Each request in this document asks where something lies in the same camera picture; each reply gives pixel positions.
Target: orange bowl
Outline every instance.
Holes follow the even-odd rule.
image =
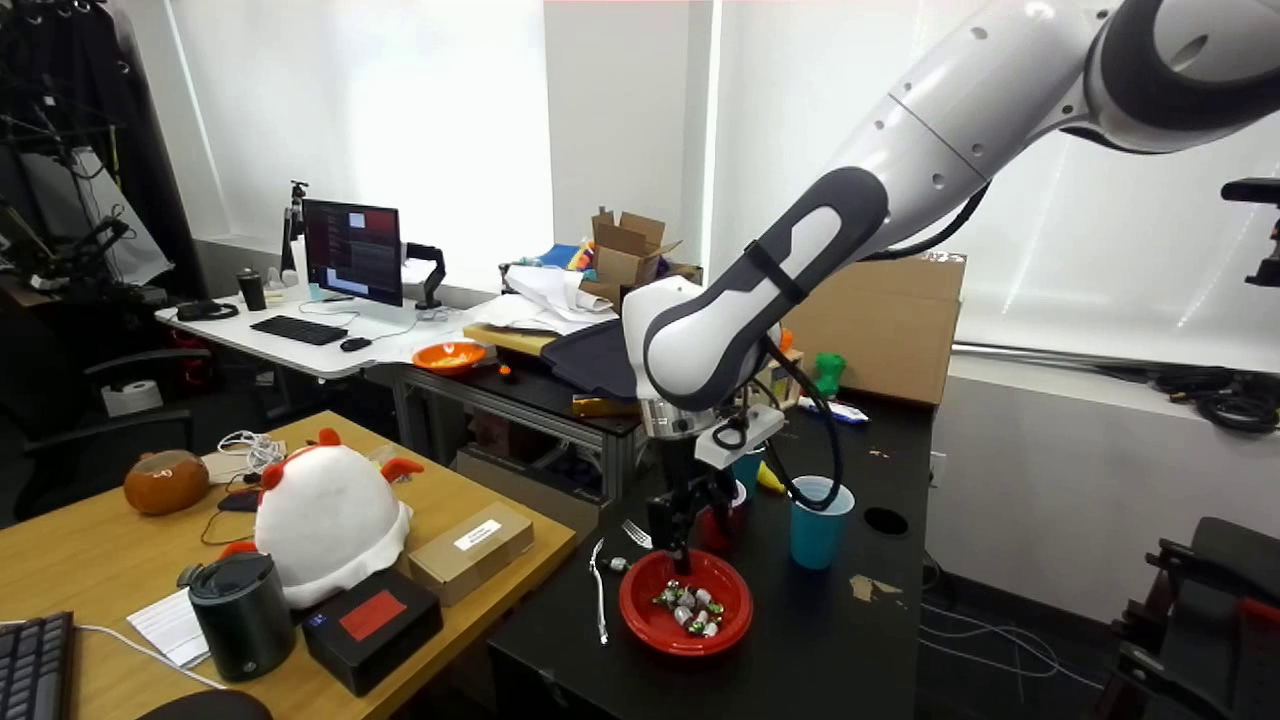
[[[413,364],[435,375],[472,375],[484,364],[484,343],[427,343],[413,357]]]
[[[715,635],[683,632],[676,614],[664,602],[657,602],[666,579],[708,588],[715,602],[722,602],[722,618]],[[629,632],[664,655],[720,655],[747,635],[754,614],[747,579],[731,563],[700,546],[687,552],[687,576],[676,576],[676,563],[666,552],[641,555],[629,567],[615,602],[624,613]]]

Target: robotic arm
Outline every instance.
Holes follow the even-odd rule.
[[[700,435],[758,368],[758,338],[836,268],[974,195],[1049,130],[1181,151],[1280,107],[1280,0],[992,0],[931,47],[821,177],[708,286],[629,295],[646,435]]]

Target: office chair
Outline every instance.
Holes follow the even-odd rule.
[[[189,395],[176,406],[108,415],[99,387],[179,375],[206,347],[154,347],[78,368],[65,338],[0,286],[0,524],[116,488],[139,453],[206,453],[232,429],[255,429],[250,392]]]

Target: white paper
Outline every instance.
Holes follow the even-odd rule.
[[[189,600],[189,588],[139,606],[128,614],[128,625],[154,643],[166,664],[190,669],[206,655],[197,606]]]

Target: computer monitor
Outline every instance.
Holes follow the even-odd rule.
[[[309,285],[375,302],[403,302],[401,212],[304,199]]]

